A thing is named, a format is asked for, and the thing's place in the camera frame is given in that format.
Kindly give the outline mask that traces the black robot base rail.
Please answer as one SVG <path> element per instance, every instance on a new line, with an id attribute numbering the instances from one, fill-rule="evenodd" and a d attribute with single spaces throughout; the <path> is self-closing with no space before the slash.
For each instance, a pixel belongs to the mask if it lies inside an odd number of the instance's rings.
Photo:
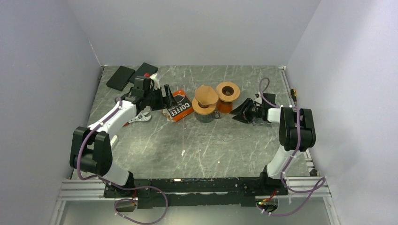
<path id="1" fill-rule="evenodd" d="M 280 180 L 258 177 L 135 179 L 137 191 L 107 184 L 105 198 L 137 197 L 139 209 L 176 206 L 240 205 L 254 207 L 260 197 L 287 195 Z"/>

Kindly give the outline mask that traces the brown paper coffee filter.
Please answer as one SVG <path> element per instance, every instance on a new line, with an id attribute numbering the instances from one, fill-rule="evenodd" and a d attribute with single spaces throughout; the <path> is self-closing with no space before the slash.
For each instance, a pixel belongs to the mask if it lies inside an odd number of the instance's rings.
<path id="1" fill-rule="evenodd" d="M 219 100 L 219 96 L 213 87 L 201 85 L 195 90 L 195 99 L 200 105 L 209 106 L 216 104 Z"/>

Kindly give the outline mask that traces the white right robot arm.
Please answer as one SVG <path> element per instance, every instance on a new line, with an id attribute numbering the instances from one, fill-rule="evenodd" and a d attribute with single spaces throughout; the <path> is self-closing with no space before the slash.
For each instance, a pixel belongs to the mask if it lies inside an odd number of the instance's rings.
<path id="1" fill-rule="evenodd" d="M 269 195 L 276 190 L 274 179 L 285 176 L 291 163 L 301 153 L 313 147 L 316 142 L 314 117 L 311 109 L 293 106 L 276 106 L 276 95 L 271 93 L 257 94 L 255 100 L 247 98 L 230 113 L 233 119 L 249 124 L 256 119 L 267 124 L 279 125 L 279 148 L 265 167 L 265 177 L 259 181 L 259 190 Z"/>

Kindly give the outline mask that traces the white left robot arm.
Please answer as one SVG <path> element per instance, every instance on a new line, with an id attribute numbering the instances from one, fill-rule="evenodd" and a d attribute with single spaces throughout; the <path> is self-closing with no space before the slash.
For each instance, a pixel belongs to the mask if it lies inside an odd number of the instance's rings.
<path id="1" fill-rule="evenodd" d="M 88 127 L 77 127 L 72 136 L 69 164 L 76 169 L 78 178 L 99 178 L 116 187 L 124 197 L 134 193 L 134 175 L 113 162 L 111 139 L 131 119 L 146 108 L 163 110 L 176 105 L 169 85 L 160 85 L 161 76 L 137 76 L 133 86 L 121 97 L 115 98 L 114 107 Z"/>

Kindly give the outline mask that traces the grey glass pitcher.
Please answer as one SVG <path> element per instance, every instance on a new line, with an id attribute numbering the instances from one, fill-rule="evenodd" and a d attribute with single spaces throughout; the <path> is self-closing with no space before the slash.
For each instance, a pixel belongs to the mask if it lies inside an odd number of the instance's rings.
<path id="1" fill-rule="evenodd" d="M 221 114 L 217 110 L 215 110 L 212 113 L 206 114 L 206 115 L 199 114 L 199 113 L 195 112 L 194 116 L 195 116 L 196 120 L 198 120 L 201 123 L 210 123 L 215 119 L 219 119 Z"/>

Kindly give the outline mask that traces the wooden dripper ring holder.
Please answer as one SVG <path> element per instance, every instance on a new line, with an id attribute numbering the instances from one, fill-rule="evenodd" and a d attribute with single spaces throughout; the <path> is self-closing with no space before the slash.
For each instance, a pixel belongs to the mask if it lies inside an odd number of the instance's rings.
<path id="1" fill-rule="evenodd" d="M 211 105 L 201 104 L 196 98 L 192 100 L 192 107 L 195 113 L 200 115 L 210 115 L 216 110 L 216 103 Z"/>

